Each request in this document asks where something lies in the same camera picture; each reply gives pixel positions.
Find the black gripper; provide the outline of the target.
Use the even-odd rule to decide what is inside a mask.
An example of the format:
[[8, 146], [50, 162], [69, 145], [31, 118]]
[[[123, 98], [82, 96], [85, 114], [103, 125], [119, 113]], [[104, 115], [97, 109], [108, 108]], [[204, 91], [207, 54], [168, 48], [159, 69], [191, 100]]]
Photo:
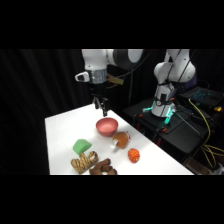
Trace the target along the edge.
[[109, 101], [107, 98], [102, 98], [102, 103], [100, 104], [100, 101], [98, 97], [105, 97], [106, 96], [106, 83], [91, 83], [90, 84], [90, 90], [91, 94], [94, 96], [93, 103], [95, 104], [95, 109], [101, 109], [103, 110], [103, 116], [106, 117], [108, 113], [109, 108]]

